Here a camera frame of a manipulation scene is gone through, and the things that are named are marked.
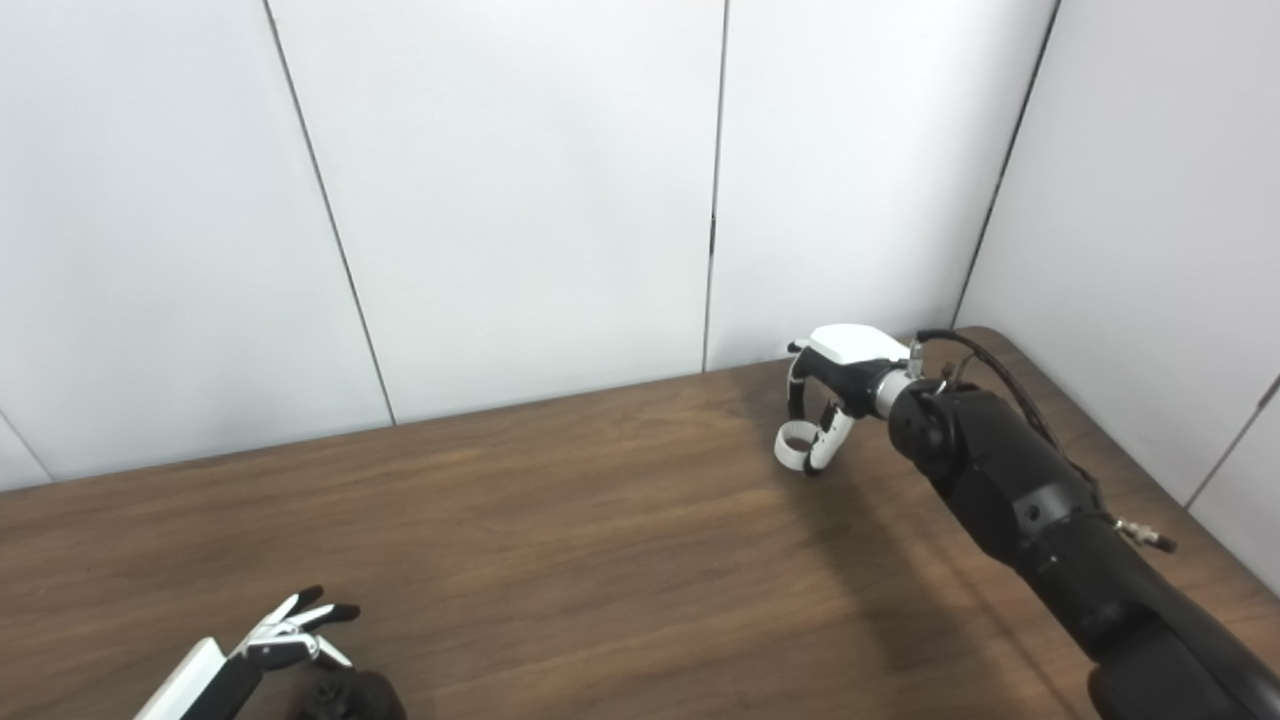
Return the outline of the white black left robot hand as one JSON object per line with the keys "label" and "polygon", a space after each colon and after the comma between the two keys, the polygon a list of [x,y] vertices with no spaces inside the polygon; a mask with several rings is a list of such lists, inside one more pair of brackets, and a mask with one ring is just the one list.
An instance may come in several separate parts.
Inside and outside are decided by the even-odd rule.
{"label": "white black left robot hand", "polygon": [[229,651],[212,637],[196,641],[134,717],[236,719],[269,673],[302,664],[352,669],[319,629],[353,621],[361,607],[321,603],[323,594],[321,585],[311,585],[287,596]]}

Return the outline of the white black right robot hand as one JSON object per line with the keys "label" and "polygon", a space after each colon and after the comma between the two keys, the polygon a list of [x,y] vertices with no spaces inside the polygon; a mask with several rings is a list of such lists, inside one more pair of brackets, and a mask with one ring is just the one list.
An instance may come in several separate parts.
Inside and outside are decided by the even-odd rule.
{"label": "white black right robot hand", "polygon": [[[919,345],[902,345],[872,325],[822,325],[788,352],[788,420],[776,434],[774,457],[808,477],[827,469],[859,420],[887,419],[896,398],[923,377]],[[832,393],[817,423],[806,419],[809,380]]]}

